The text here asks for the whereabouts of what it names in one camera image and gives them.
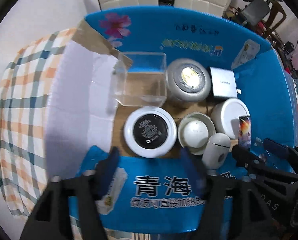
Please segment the white oval earbud case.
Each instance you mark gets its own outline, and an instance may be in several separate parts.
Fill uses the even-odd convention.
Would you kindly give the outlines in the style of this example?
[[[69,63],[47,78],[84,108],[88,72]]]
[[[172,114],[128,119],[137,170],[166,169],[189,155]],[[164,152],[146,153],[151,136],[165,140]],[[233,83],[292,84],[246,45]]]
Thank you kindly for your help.
[[[209,170],[220,168],[229,153],[231,147],[230,138],[224,133],[215,133],[212,135],[202,154],[202,162]]]

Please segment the colourful galaxy print can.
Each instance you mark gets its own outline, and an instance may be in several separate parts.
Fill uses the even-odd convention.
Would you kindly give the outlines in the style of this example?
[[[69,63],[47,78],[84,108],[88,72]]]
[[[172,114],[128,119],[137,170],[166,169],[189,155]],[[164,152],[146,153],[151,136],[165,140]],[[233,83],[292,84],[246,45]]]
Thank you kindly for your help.
[[[251,147],[251,117],[239,117],[239,130],[238,130],[238,144],[241,147],[250,149]]]

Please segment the white round jar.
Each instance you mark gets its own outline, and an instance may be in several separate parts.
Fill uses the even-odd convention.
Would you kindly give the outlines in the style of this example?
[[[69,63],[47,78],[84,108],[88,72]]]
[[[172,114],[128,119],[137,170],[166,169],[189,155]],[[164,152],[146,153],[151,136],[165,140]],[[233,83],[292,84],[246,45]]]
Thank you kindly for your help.
[[[237,98],[230,98],[214,106],[211,119],[217,132],[226,134],[230,139],[238,139],[239,117],[249,116],[248,107]]]

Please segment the white round black-top tin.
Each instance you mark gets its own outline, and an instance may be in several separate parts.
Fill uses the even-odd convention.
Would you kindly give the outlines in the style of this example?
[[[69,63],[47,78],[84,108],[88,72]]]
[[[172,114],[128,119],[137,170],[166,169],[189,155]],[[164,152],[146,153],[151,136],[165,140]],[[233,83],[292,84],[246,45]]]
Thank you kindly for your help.
[[[170,152],[176,142],[176,123],[160,107],[142,107],[126,119],[124,139],[129,149],[141,157],[162,157]]]

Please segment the clear plastic cube box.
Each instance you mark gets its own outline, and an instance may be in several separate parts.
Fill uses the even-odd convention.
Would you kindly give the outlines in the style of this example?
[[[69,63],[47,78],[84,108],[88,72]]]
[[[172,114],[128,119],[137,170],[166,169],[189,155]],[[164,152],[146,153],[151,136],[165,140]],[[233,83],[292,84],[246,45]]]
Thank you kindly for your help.
[[[167,99],[166,54],[120,53],[112,73],[112,97],[125,107],[161,107]]]

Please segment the white cream jar open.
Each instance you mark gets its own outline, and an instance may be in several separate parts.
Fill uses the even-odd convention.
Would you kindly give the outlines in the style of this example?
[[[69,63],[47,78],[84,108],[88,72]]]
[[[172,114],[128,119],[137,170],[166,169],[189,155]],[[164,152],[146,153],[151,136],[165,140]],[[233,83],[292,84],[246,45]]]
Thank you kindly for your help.
[[[209,116],[192,112],[184,116],[178,126],[178,141],[193,155],[203,155],[209,138],[216,133]]]

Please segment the blue milk carton box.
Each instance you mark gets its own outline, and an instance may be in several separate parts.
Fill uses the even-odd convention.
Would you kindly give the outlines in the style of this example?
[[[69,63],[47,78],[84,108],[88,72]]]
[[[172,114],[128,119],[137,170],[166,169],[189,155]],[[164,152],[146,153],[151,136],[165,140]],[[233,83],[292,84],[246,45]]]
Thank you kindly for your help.
[[[211,118],[215,105],[227,99],[212,95],[200,102],[166,99],[160,107],[174,119],[177,139],[166,155],[144,158],[124,139],[128,116],[142,107],[125,107],[112,97],[112,73],[120,53],[166,54],[166,68],[176,59],[192,59],[210,67],[232,70],[238,98],[251,117],[251,147],[269,138],[294,148],[298,145],[298,109],[292,78],[283,69],[270,43],[223,18],[192,10],[155,6],[125,7],[90,14],[67,43],[48,99],[45,157],[49,180],[79,177],[120,152],[109,190],[95,202],[105,232],[183,233],[189,239],[198,226],[205,201],[181,162],[178,126],[184,116],[200,112]],[[239,179],[246,171],[236,166],[231,147],[223,165],[207,174]]]

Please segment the grey square box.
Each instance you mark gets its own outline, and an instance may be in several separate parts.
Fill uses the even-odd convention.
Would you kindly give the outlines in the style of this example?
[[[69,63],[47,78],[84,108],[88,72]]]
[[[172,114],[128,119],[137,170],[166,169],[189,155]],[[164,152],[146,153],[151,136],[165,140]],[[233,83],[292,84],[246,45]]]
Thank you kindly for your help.
[[[238,98],[236,79],[232,70],[210,67],[212,95],[216,99]]]

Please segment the silver round tin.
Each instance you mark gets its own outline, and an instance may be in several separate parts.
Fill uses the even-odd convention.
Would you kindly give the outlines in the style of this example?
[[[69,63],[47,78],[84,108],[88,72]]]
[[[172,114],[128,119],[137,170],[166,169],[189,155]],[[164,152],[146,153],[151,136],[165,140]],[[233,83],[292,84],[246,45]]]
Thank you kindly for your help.
[[[211,78],[199,62],[176,59],[165,72],[167,98],[174,102],[193,103],[205,100],[211,91]]]

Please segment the plaid orange blue cloth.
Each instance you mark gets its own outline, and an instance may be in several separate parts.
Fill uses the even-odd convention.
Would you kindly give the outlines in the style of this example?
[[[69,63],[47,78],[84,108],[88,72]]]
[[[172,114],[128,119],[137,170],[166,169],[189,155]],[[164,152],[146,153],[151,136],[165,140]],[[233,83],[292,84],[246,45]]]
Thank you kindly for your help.
[[[48,98],[76,28],[56,31],[18,51],[0,82],[0,190],[13,218],[26,221],[44,191]]]

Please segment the black weight bench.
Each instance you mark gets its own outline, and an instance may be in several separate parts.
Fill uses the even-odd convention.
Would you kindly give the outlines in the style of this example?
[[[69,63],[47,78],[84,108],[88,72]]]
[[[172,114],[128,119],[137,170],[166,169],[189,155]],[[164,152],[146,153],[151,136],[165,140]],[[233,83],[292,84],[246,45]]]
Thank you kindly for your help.
[[[269,12],[270,7],[264,0],[254,0],[239,14],[243,26],[256,26]]]

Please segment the wooden chair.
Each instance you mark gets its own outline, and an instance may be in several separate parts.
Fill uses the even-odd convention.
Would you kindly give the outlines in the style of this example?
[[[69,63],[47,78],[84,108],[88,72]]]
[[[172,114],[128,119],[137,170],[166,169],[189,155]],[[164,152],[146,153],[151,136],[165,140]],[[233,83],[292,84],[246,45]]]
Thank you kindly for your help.
[[[275,31],[287,18],[285,10],[280,5],[280,2],[278,0],[268,0],[266,3],[271,3],[272,7],[268,19],[264,21],[266,31],[263,34],[263,38],[267,38],[268,36],[270,36],[272,32]],[[276,24],[273,24],[276,16],[279,13],[282,15],[282,18]]]

